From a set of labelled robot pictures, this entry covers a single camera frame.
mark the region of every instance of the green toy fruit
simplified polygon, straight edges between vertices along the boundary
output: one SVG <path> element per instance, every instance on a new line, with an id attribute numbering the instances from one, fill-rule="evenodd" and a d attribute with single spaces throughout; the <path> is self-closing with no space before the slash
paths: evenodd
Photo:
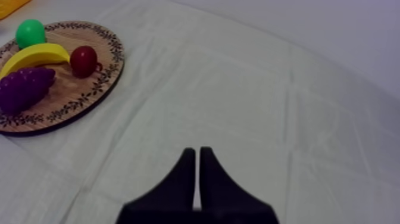
<path id="1" fill-rule="evenodd" d="M 21 49 L 37 43 L 45 43 L 45 27 L 39 20 L 25 20 L 18 26 L 15 39 Z"/>

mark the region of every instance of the white tablecloth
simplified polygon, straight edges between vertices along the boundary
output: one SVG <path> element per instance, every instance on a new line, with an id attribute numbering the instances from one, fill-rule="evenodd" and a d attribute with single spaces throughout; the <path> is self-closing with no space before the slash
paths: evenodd
<path id="1" fill-rule="evenodd" d="M 169 1 L 33 0 L 0 22 L 0 44 L 27 18 L 108 27 L 125 69 L 77 122 L 0 136 L 0 223 L 114 223 L 203 145 L 282 223 L 400 223 L 400 103 L 365 80 Z"/>

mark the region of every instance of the yellow banana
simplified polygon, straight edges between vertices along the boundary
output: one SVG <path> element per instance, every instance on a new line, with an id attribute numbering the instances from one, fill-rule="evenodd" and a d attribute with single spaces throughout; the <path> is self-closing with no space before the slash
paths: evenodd
<path id="1" fill-rule="evenodd" d="M 56 43 L 38 43 L 14 54 L 3 66 L 0 79 L 23 67 L 34 67 L 41 64 L 60 63 L 63 61 L 69 63 L 70 55 L 61 45 Z"/>

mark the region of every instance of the wooden plate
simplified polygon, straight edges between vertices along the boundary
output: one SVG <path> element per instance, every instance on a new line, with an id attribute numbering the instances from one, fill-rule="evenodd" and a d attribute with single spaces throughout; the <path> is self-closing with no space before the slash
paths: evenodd
<path id="1" fill-rule="evenodd" d="M 68 64 L 48 65 L 56 71 L 49 94 L 29 110 L 17 116 L 0 112 L 0 133 L 24 136 L 55 130 L 89 112 L 104 99 L 118 81 L 124 66 L 124 50 L 118 37 L 107 28 L 85 21 L 64 21 L 45 26 L 49 43 L 58 43 L 68 53 L 79 46 L 95 49 L 103 70 L 86 79 L 72 75 Z M 0 69 L 18 52 L 15 40 L 0 48 Z"/>

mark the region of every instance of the plastic fruit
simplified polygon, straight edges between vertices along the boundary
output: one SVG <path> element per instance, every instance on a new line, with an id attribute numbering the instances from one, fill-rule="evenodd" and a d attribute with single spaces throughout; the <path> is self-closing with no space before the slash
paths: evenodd
<path id="1" fill-rule="evenodd" d="M 39 20 L 25 20 L 18 26 L 15 40 L 21 49 L 34 44 L 45 43 L 45 27 Z"/>
<path id="2" fill-rule="evenodd" d="M 40 43 L 29 46 L 14 54 L 3 66 L 0 79 L 23 67 L 34 67 L 42 64 L 69 62 L 68 52 L 59 44 Z"/>
<path id="3" fill-rule="evenodd" d="M 91 46 L 80 46 L 72 52 L 70 64 L 76 77 L 89 77 L 98 65 L 96 51 Z"/>
<path id="4" fill-rule="evenodd" d="M 23 68 L 0 80 L 0 109 L 17 115 L 42 100 L 54 83 L 55 71 L 44 67 Z"/>

